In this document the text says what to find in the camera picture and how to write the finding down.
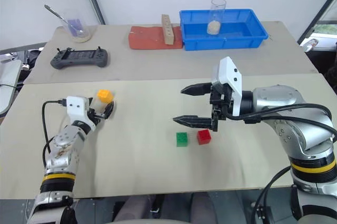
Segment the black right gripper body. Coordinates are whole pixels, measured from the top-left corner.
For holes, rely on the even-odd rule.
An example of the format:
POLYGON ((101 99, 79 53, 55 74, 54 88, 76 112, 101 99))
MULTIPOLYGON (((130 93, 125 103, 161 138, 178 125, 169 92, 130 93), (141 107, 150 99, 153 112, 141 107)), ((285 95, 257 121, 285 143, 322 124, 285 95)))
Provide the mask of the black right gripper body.
POLYGON ((226 120, 230 107, 233 89, 229 84, 212 85, 210 92, 211 130, 218 131, 219 120, 226 120))

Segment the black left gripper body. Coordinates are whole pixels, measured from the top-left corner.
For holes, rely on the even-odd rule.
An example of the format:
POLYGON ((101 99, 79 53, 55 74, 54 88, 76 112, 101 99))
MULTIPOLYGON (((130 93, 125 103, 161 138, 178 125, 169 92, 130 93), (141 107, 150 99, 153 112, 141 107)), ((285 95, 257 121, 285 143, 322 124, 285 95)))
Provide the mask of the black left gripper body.
POLYGON ((89 107, 87 116, 95 125, 98 125, 102 120, 105 119, 104 111, 105 107, 102 104, 96 104, 89 107))

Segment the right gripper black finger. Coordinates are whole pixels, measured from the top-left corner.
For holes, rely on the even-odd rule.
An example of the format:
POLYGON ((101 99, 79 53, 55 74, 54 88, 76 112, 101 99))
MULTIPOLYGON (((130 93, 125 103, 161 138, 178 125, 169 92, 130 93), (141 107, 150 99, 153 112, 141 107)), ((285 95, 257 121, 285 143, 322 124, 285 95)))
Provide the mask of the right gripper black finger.
POLYGON ((202 96, 211 92, 212 83, 198 83, 189 85, 181 90, 181 94, 202 96))
POLYGON ((212 119, 196 115, 183 115, 172 118, 174 122, 190 128, 212 128, 212 119))

